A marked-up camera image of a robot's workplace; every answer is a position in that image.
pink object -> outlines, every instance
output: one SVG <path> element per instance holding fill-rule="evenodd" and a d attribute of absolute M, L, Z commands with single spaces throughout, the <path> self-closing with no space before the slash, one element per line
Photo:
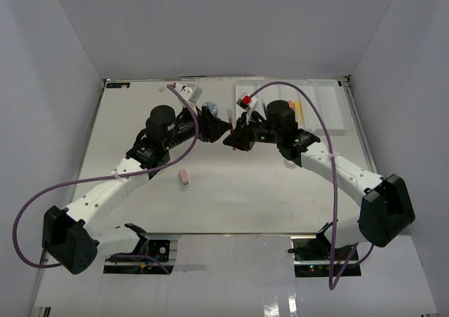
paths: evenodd
<path fill-rule="evenodd" d="M 187 174 L 187 171 L 184 168 L 180 170 L 180 177 L 182 184 L 187 186 L 189 184 L 189 175 Z"/>

white table surface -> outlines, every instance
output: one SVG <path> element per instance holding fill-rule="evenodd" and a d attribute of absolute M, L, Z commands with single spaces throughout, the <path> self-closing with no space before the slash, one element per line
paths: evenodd
<path fill-rule="evenodd" d="M 215 101 L 218 116 L 227 120 L 226 108 L 235 110 L 236 79 L 191 82 L 203 89 L 198 104 Z M 165 88 L 167 83 L 138 81 L 127 89 L 105 89 L 81 178 L 110 173 L 132 147 L 153 107 L 168 104 L 176 112 L 181 110 L 181 104 Z M 349 130 L 343 136 L 332 136 L 334 150 L 367 168 L 346 100 L 344 106 Z M 331 220 L 333 192 L 329 182 L 305 169 L 286 167 L 273 144 L 256 143 L 252 151 L 240 152 L 224 146 L 222 139 L 214 144 L 198 142 L 183 161 L 133 192 L 100 228 L 132 222 L 162 233 L 306 233 Z M 172 159 L 188 145 L 186 142 L 171 150 Z M 180 183 L 178 172 L 182 168 L 189 173 L 187 188 Z M 78 186 L 76 198 L 91 187 Z M 358 206 L 346 194 L 340 192 L 339 196 L 340 219 L 358 213 Z"/>
<path fill-rule="evenodd" d="M 202 79 L 197 84 L 203 88 L 201 101 L 216 101 L 219 116 L 225 117 L 225 108 L 234 103 L 235 80 Z M 173 101 L 166 89 L 159 92 L 163 86 L 132 82 L 130 89 L 105 92 L 81 177 L 110 172 L 151 108 Z M 333 136 L 333 144 L 335 151 L 367 168 L 354 123 L 345 136 Z M 186 146 L 173 150 L 172 157 Z M 187 189 L 180 186 L 180 168 L 191 176 Z M 77 195 L 89 187 L 79 187 Z M 356 213 L 349 197 L 341 194 L 340 199 L 340 218 Z M 200 143 L 177 168 L 159 173 L 133 193 L 103 226 L 134 222 L 157 232 L 310 232 L 330 219 L 331 202 L 330 184 L 303 169 L 285 167 L 271 145 L 256 144 L 252 152 L 240 153 L 220 143 Z M 103 274 L 103 259 L 76 276 L 62 267 L 47 269 L 34 305 L 51 306 L 51 317 L 436 313 L 409 236 L 376 248 L 362 264 L 362 276 L 342 278 L 333 292 L 326 278 L 295 278 L 289 247 L 287 236 L 185 235 L 169 276 Z M 358 251 L 363 255 L 368 248 L 362 243 Z M 185 266 L 200 270 L 182 272 Z"/>

